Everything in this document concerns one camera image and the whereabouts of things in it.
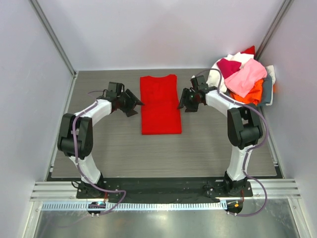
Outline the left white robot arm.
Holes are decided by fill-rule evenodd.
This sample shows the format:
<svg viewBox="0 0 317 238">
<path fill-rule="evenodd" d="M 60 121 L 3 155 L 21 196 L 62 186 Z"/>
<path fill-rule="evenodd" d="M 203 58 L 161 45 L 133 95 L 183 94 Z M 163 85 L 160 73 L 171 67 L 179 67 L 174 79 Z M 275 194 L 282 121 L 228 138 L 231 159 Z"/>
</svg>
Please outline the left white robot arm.
<svg viewBox="0 0 317 238">
<path fill-rule="evenodd" d="M 94 93 L 101 95 L 93 98 Z M 103 174 L 92 156 L 94 126 L 117 110 L 127 117 L 134 116 L 138 113 L 135 107 L 143 106 L 144 103 L 131 90 L 125 89 L 124 84 L 117 82 L 110 82 L 108 88 L 91 91 L 88 95 L 94 99 L 90 106 L 77 113 L 62 116 L 57 148 L 74 163 L 80 173 L 78 191 L 94 198 L 100 198 L 105 193 L 125 194 L 124 190 L 108 190 L 105 187 Z"/>
</svg>

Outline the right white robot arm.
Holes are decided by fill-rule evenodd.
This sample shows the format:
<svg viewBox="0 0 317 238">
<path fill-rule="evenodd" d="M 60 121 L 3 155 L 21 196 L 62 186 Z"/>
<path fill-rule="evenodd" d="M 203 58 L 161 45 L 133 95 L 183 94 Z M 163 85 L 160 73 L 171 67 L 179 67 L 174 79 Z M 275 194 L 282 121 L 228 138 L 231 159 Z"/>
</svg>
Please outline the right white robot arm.
<svg viewBox="0 0 317 238">
<path fill-rule="evenodd" d="M 246 171 L 253 147 L 263 136 L 259 112 L 253 106 L 239 103 L 221 93 L 217 87 L 209 87 L 202 75 L 193 76 L 191 84 L 191 88 L 183 89 L 178 109 L 185 108 L 186 113 L 194 113 L 200 104 L 204 104 L 226 116 L 232 152 L 220 189 L 229 196 L 239 195 L 247 186 Z"/>
</svg>

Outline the red t shirt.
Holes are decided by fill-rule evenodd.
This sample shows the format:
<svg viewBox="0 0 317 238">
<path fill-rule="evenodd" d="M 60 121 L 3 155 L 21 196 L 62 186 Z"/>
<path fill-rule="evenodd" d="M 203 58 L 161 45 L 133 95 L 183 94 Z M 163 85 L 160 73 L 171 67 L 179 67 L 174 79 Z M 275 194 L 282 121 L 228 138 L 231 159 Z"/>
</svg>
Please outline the red t shirt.
<svg viewBox="0 0 317 238">
<path fill-rule="evenodd" d="M 181 134 L 181 114 L 177 93 L 177 76 L 143 76 L 140 78 L 141 134 Z"/>
</svg>

